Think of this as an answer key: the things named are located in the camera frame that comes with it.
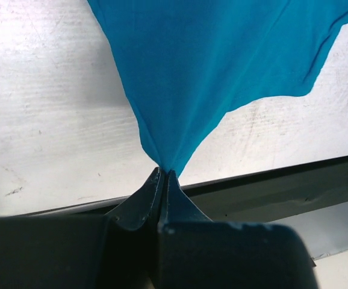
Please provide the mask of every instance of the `scratch mark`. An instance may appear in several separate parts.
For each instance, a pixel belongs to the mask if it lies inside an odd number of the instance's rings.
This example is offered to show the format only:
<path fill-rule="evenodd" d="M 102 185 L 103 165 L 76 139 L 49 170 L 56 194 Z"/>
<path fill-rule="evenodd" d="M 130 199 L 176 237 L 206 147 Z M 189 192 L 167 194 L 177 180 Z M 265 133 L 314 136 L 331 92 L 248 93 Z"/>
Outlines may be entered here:
<path fill-rule="evenodd" d="M 34 28 L 34 30 L 35 30 L 35 32 L 36 32 L 36 34 L 37 34 L 37 38 L 39 38 L 39 40 L 40 40 L 40 43 L 42 44 L 42 46 L 43 46 L 44 48 L 47 48 L 47 46 L 45 45 L 44 41 L 42 40 L 42 38 L 41 38 L 41 36 L 40 36 L 40 33 L 38 32 L 38 30 L 37 30 L 36 27 L 35 27 L 33 20 L 31 19 L 30 14 L 28 13 L 28 11 L 27 11 L 26 7 L 23 5 L 23 3 L 22 3 L 22 7 L 23 7 L 23 9 L 24 9 L 24 11 L 25 11 L 25 14 L 27 15 L 28 20 L 30 20 L 30 22 L 31 22 L 32 28 Z M 55 61 L 52 59 L 52 57 L 49 57 L 49 59 L 50 59 L 51 62 L 54 64 L 55 68 L 58 69 L 58 66 L 56 65 L 56 63 L 55 63 Z"/>
<path fill-rule="evenodd" d="M 273 159 L 272 159 L 272 169 L 275 168 L 275 162 L 276 162 L 276 154 L 273 154 Z"/>
<path fill-rule="evenodd" d="M 347 96 L 347 103 L 346 103 L 346 107 L 348 107 L 348 96 Z"/>
<path fill-rule="evenodd" d="M 15 188 L 14 190 L 10 191 L 8 194 L 6 194 L 5 196 L 10 196 L 12 194 L 16 194 L 18 192 L 20 192 L 21 190 L 23 190 L 23 187 L 19 187 L 19 188 Z"/>
<path fill-rule="evenodd" d="M 4 166 L 2 166 L 2 168 L 3 168 L 6 172 L 12 173 L 13 176 L 16 178 L 16 180 L 17 180 L 19 183 L 23 184 L 24 182 L 26 182 L 26 180 L 23 179 L 23 178 L 21 178 L 14 170 L 9 169 L 8 167 L 4 167 Z"/>
<path fill-rule="evenodd" d="M 52 34 L 52 33 L 55 32 L 56 28 L 59 26 L 59 23 L 62 21 L 63 17 L 64 17 L 64 15 L 62 15 L 62 16 L 59 18 L 59 20 L 56 21 L 55 26 L 54 26 L 54 28 L 52 29 L 52 31 L 50 32 L 50 34 Z"/>
<path fill-rule="evenodd" d="M 339 74 L 338 70 L 336 70 L 336 84 L 337 85 L 340 84 L 340 74 Z"/>
<path fill-rule="evenodd" d="M 42 146 L 38 146 L 37 148 L 34 148 L 34 152 L 42 152 L 42 151 L 43 151 Z"/>
<path fill-rule="evenodd" d="M 96 196 L 80 197 L 80 198 L 78 198 L 78 200 L 81 200 L 81 199 L 89 199 L 89 198 L 91 198 L 91 197 L 96 197 Z"/>
<path fill-rule="evenodd" d="M 246 155 L 247 147 L 249 145 L 250 138 L 253 134 L 253 127 L 254 127 L 254 122 L 256 121 L 257 112 L 258 112 L 258 104 L 255 104 L 254 109 L 253 109 L 253 113 L 251 116 L 251 121 L 250 121 L 249 135 L 247 136 L 247 140 L 246 140 L 244 148 L 243 148 L 243 156 Z"/>
<path fill-rule="evenodd" d="M 11 5 L 11 0 L 8 1 L 7 8 L 6 8 L 7 11 L 8 11 L 8 8 L 10 8 L 10 5 Z"/>

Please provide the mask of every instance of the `scratched white surface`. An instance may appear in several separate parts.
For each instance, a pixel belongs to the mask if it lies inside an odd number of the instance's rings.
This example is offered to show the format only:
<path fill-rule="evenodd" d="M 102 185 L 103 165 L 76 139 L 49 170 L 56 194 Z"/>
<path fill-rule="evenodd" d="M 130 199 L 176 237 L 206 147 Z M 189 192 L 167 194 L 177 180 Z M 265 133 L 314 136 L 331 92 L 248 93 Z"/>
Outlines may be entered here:
<path fill-rule="evenodd" d="M 341 155 L 348 155 L 348 25 L 310 95 L 227 114 L 180 182 Z M 86 1 L 0 0 L 0 215 L 129 195 L 154 166 Z"/>

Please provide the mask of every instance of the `white table surface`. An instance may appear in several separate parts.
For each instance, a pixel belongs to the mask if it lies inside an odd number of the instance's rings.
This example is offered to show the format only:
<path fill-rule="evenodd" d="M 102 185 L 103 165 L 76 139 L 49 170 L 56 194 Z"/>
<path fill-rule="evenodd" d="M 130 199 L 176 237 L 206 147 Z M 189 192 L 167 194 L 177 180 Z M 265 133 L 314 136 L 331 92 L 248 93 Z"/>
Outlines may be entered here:
<path fill-rule="evenodd" d="M 303 98 L 229 113 L 182 185 L 348 155 L 348 25 Z M 134 192 L 151 170 L 85 0 L 0 0 L 0 216 Z"/>

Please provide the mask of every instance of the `teal fabric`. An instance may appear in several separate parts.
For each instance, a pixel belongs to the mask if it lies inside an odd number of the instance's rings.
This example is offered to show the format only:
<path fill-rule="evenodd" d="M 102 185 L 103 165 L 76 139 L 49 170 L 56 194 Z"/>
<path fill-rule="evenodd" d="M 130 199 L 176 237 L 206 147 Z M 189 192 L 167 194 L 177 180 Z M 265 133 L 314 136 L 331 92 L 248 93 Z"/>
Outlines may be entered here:
<path fill-rule="evenodd" d="M 111 45 L 143 149 L 178 174 L 226 112 L 309 93 L 348 23 L 348 0 L 89 4 Z"/>

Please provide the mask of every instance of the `black plastic part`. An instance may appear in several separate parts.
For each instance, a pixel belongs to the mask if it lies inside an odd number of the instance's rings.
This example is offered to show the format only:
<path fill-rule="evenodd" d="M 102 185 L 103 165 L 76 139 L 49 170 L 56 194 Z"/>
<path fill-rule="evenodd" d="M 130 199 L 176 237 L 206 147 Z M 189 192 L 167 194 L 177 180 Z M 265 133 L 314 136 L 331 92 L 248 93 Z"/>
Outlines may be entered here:
<path fill-rule="evenodd" d="M 0 218 L 0 288 L 316 289 L 290 229 L 213 223 L 155 169 L 107 214 Z"/>
<path fill-rule="evenodd" d="M 0 218 L 0 288 L 94 288 L 102 216 Z"/>
<path fill-rule="evenodd" d="M 301 239 L 284 226 L 169 223 L 159 248 L 160 288 L 317 288 Z"/>

